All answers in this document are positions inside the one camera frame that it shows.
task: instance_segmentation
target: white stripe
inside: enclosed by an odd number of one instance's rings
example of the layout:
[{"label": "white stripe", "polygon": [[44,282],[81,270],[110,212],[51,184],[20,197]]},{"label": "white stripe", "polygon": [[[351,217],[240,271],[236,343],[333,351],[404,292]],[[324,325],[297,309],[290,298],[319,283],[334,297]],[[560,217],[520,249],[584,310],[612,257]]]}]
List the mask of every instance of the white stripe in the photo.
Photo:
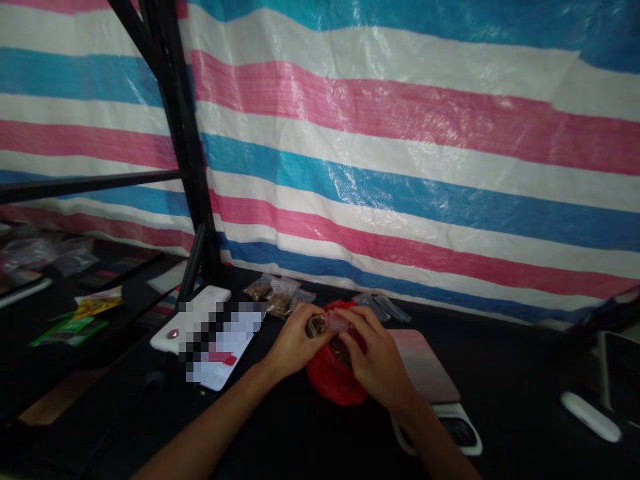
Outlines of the white stripe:
[{"label": "white stripe", "polygon": [[[103,160],[83,155],[68,157],[46,157],[16,151],[2,150],[2,165],[5,170],[26,173],[36,173],[49,177],[66,177],[74,175],[78,177],[93,177],[96,175],[117,175],[122,173],[143,173],[148,171],[160,171],[154,167],[134,165],[112,160]],[[184,192],[181,180],[169,180],[162,182],[144,183],[141,187],[149,187],[158,190]]]},{"label": "white stripe", "polygon": [[60,15],[0,5],[0,45],[44,53],[141,57],[111,9]]},{"label": "white stripe", "polygon": [[591,67],[578,59],[579,52],[460,42],[382,27],[316,32],[269,9],[223,23],[195,5],[189,5],[181,31],[185,51],[202,50],[231,65],[286,61],[321,77],[513,95],[569,113],[640,121],[640,75]]},{"label": "white stripe", "polygon": [[128,205],[114,205],[112,203],[104,203],[87,198],[47,198],[20,202],[16,205],[58,212],[66,216],[73,215],[74,213],[83,213],[92,217],[132,222],[156,230],[170,229],[193,234],[193,224],[188,217],[153,213]]},{"label": "white stripe", "polygon": [[316,193],[275,185],[247,175],[207,170],[218,195],[264,200],[291,211],[313,213],[338,225],[378,235],[518,263],[638,278],[640,254],[576,247],[508,233],[450,225],[414,215],[328,200]]},{"label": "white stripe", "polygon": [[240,243],[263,241],[276,245],[280,250],[312,257],[344,260],[359,270],[399,280],[406,280],[426,287],[465,293],[475,297],[509,300],[523,305],[546,309],[578,310],[595,307],[601,299],[582,295],[557,295],[540,290],[513,288],[453,273],[424,270],[398,263],[378,260],[353,253],[337,243],[288,235],[266,225],[225,224],[225,235]]},{"label": "white stripe", "polygon": [[502,155],[371,137],[300,120],[197,104],[200,131],[299,155],[510,195],[640,213],[640,180],[630,175],[540,165]]},{"label": "white stripe", "polygon": [[0,95],[0,105],[2,120],[170,136],[165,111],[160,107],[8,94]]},{"label": "white stripe", "polygon": [[508,317],[500,313],[489,313],[489,312],[468,309],[464,307],[458,307],[457,305],[452,305],[450,303],[442,303],[442,302],[427,300],[421,297],[411,297],[409,295],[398,295],[397,293],[394,293],[388,290],[383,290],[383,289],[366,289],[354,283],[352,280],[342,278],[342,277],[308,275],[306,273],[301,273],[294,270],[282,269],[276,263],[250,263],[244,260],[236,260],[231,256],[231,253],[228,250],[222,250],[220,254],[223,262],[230,262],[234,264],[236,267],[240,267],[240,268],[263,271],[267,273],[272,273],[274,275],[284,275],[286,277],[292,277],[292,278],[306,280],[310,282],[321,283],[323,285],[332,285],[334,287],[344,288],[348,290],[380,293],[390,298],[396,298],[398,300],[405,300],[405,301],[410,301],[414,303],[420,303],[422,305],[431,305],[434,307],[444,308],[447,310],[456,310],[464,313],[470,313],[472,315],[480,315],[482,317],[489,317],[489,318],[511,321],[514,323],[520,323],[522,325],[530,325],[530,323],[528,322],[522,321],[514,317]]}]

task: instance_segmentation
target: finger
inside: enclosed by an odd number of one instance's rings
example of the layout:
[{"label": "finger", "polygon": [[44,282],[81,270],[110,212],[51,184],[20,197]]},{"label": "finger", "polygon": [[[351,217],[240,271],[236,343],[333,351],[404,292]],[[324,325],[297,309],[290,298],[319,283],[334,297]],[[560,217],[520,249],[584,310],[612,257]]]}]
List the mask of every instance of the finger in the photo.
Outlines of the finger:
[{"label": "finger", "polygon": [[382,326],[382,323],[380,323],[378,316],[373,312],[373,310],[371,310],[370,307],[351,307],[349,311],[354,311],[358,315],[362,315],[364,318],[366,318],[367,323],[377,333],[381,335],[387,333],[387,330]]},{"label": "finger", "polygon": [[316,346],[317,350],[320,350],[320,347],[329,343],[329,340],[336,336],[337,332],[326,331],[316,338],[311,340],[313,344]]},{"label": "finger", "polygon": [[340,340],[342,340],[347,346],[347,350],[349,350],[349,354],[351,356],[351,364],[354,367],[364,365],[367,362],[362,350],[360,350],[360,346],[353,339],[350,334],[347,332],[340,332]]},{"label": "finger", "polygon": [[372,340],[375,339],[376,333],[360,315],[348,310],[336,309],[336,312],[342,315],[350,324],[355,327],[356,330],[358,330],[358,333],[362,335],[362,338],[364,338],[365,342],[367,342],[367,345],[369,345]]},{"label": "finger", "polygon": [[296,309],[289,317],[289,320],[291,320],[292,323],[304,325],[312,316],[323,315],[324,312],[325,311],[317,305],[307,303],[300,307],[300,309]]}]

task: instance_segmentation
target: plastic tarp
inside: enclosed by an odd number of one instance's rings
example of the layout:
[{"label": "plastic tarp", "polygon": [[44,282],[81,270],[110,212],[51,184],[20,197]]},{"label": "plastic tarp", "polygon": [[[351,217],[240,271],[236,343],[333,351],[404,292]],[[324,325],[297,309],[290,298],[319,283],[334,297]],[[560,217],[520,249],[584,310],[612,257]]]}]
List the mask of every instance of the plastic tarp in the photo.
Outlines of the plastic tarp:
[{"label": "plastic tarp", "polygon": [[[176,169],[159,88],[107,0],[0,5],[0,182]],[[180,181],[0,206],[29,221],[186,255]]]},{"label": "plastic tarp", "polygon": [[528,323],[640,284],[632,1],[189,3],[223,256]]},{"label": "plastic tarp", "polygon": [[[155,80],[106,1],[0,9],[0,181],[175,167]],[[182,5],[223,259],[527,323],[638,287],[638,9]],[[135,188],[0,214],[187,250],[180,184]]]}]

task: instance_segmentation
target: tablet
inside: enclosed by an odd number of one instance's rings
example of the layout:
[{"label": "tablet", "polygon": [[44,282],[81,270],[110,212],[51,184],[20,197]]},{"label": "tablet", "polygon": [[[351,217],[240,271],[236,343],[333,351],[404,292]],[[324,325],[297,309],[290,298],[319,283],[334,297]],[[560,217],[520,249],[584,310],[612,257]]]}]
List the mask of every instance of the tablet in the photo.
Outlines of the tablet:
[{"label": "tablet", "polygon": [[598,332],[600,402],[640,428],[640,343]]}]

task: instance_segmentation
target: pink stripe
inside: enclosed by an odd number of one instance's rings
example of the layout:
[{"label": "pink stripe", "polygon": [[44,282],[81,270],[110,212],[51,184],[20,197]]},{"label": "pink stripe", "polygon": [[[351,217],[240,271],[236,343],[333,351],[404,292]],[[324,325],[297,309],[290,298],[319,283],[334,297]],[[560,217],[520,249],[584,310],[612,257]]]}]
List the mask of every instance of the pink stripe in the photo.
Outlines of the pink stripe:
[{"label": "pink stripe", "polygon": [[191,53],[196,98],[339,131],[640,175],[640,123],[571,115],[518,97],[313,75],[287,62],[233,67]]},{"label": "pink stripe", "polygon": [[[111,10],[107,0],[3,0],[3,2],[18,7],[46,10],[65,15],[95,10]],[[136,10],[140,11],[138,0],[132,0],[132,4]]]},{"label": "pink stripe", "polygon": [[262,200],[216,196],[218,209],[213,202],[212,208],[225,222],[268,225],[280,233],[334,242],[353,253],[425,270],[455,273],[507,287],[599,299],[608,299],[640,284],[636,279],[604,273],[538,267],[456,252],[414,240],[343,227],[319,215],[278,209]]},{"label": "pink stripe", "polygon": [[161,169],[177,168],[171,137],[80,125],[0,120],[0,149],[65,157],[85,155]]},{"label": "pink stripe", "polygon": [[191,251],[194,235],[180,230],[156,230],[124,220],[110,220],[84,213],[63,215],[32,207],[0,205],[0,217],[6,220],[25,221],[73,233],[103,232],[116,239],[137,240],[155,247],[182,247]]}]

